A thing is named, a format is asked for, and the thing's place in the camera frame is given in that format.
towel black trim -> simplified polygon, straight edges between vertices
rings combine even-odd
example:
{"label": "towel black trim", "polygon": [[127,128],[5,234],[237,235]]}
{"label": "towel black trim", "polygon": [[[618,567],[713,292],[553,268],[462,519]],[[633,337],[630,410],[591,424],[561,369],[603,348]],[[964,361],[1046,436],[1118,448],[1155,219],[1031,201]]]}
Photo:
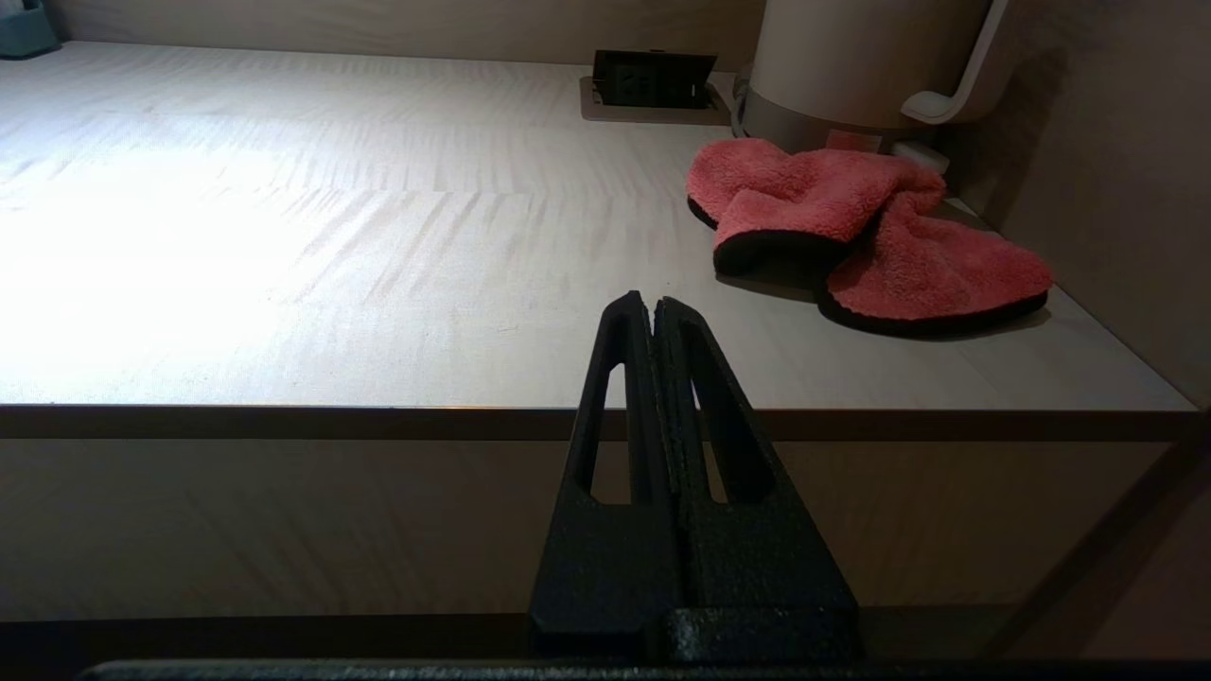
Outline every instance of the towel black trim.
{"label": "towel black trim", "polygon": [[[702,206],[689,199],[694,217],[711,229],[718,227]],[[826,236],[807,234],[793,229],[763,229],[737,234],[714,250],[714,271],[724,276],[740,276],[751,271],[769,253],[790,254],[802,258],[807,267],[831,271],[853,250],[854,242],[842,242]]]}
{"label": "towel black trim", "polygon": [[931,338],[940,336],[964,336],[987,331],[994,326],[1014,321],[1031,313],[1043,309],[1048,303],[1048,292],[1038,296],[1022,298],[1006,305],[971,313],[966,315],[948,315],[918,320],[884,319],[855,313],[833,298],[827,285],[820,286],[816,291],[816,305],[820,313],[827,319],[842,326],[879,333],[883,336],[900,336],[906,338]]}

pink towel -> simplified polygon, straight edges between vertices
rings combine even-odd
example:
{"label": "pink towel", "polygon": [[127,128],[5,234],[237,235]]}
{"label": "pink towel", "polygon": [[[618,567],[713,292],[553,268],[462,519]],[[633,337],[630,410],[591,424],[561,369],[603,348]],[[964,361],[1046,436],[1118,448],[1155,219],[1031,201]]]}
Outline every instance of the pink towel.
{"label": "pink towel", "polygon": [[877,333],[964,333],[1046,303],[1051,274],[995,234],[925,217],[946,193],[913,161],[822,149],[794,156],[762,139],[702,149],[690,208],[716,228],[721,274],[771,252],[822,267],[820,310]]}

appliance handle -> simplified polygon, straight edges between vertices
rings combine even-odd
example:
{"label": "appliance handle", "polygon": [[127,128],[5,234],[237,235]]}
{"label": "appliance handle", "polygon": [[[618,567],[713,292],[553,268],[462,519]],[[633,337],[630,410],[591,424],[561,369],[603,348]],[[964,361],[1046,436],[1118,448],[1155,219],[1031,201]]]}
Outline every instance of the appliance handle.
{"label": "appliance handle", "polygon": [[1014,35],[1017,32],[1012,30],[1015,25],[1011,24],[1021,22],[1011,21],[1020,19],[1010,17],[1011,2],[1012,0],[992,0],[980,38],[976,39],[968,68],[963,71],[953,97],[922,91],[905,101],[900,113],[922,122],[942,125],[975,120],[991,111],[1017,65],[1020,40]]}

teal container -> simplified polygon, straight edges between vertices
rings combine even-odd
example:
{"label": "teal container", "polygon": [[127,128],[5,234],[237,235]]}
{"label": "teal container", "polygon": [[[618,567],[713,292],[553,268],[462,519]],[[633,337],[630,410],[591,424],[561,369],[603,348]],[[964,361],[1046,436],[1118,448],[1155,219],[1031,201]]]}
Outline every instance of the teal container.
{"label": "teal container", "polygon": [[0,59],[28,59],[61,47],[42,0],[24,0],[25,11],[0,18]]}

textured black plastic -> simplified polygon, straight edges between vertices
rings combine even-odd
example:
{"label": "textured black plastic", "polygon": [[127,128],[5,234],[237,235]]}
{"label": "textured black plastic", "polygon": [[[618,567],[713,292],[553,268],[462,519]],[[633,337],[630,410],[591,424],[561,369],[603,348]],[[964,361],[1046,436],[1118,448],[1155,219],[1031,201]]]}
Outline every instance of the textured black plastic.
{"label": "textured black plastic", "polygon": [[[602,314],[568,462],[530,599],[541,656],[649,659],[660,618],[684,605],[648,310],[637,292]],[[610,371],[626,370],[630,505],[591,494]]]}
{"label": "textured black plastic", "polygon": [[[665,298],[656,307],[655,338],[677,480],[683,584],[688,602],[701,610],[698,619],[678,614],[700,640],[687,643],[682,631],[671,657],[860,659],[857,602],[706,321]],[[695,399],[727,503],[711,498]],[[721,624],[721,612],[735,617],[731,625]]]}
{"label": "textured black plastic", "polygon": [[1203,681],[1209,673],[1211,664],[1204,662],[633,666],[246,660],[109,664],[81,681]]}

